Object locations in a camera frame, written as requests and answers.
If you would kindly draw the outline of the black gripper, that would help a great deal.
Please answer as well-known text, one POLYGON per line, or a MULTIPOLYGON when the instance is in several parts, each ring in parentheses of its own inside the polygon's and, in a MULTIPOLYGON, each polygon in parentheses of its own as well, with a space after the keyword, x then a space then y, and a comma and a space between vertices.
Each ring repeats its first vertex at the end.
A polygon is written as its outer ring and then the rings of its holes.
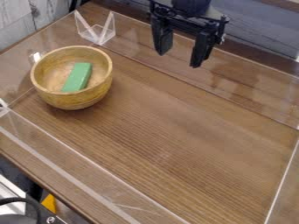
POLYGON ((191 52, 191 67, 202 66, 216 44, 224 41, 227 15, 211 5, 211 0, 150 0, 154 48, 163 56, 174 46, 174 29, 196 35, 191 52))

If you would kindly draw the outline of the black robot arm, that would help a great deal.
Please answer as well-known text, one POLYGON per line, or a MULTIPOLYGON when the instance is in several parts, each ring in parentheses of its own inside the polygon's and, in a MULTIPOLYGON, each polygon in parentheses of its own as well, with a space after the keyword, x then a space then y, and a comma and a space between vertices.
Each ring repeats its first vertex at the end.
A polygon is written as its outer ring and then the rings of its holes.
POLYGON ((211 0, 150 0, 154 48, 160 56, 174 47, 174 31, 195 37, 191 51, 192 68, 210 58, 215 45, 224 42, 230 18, 211 7, 211 0))

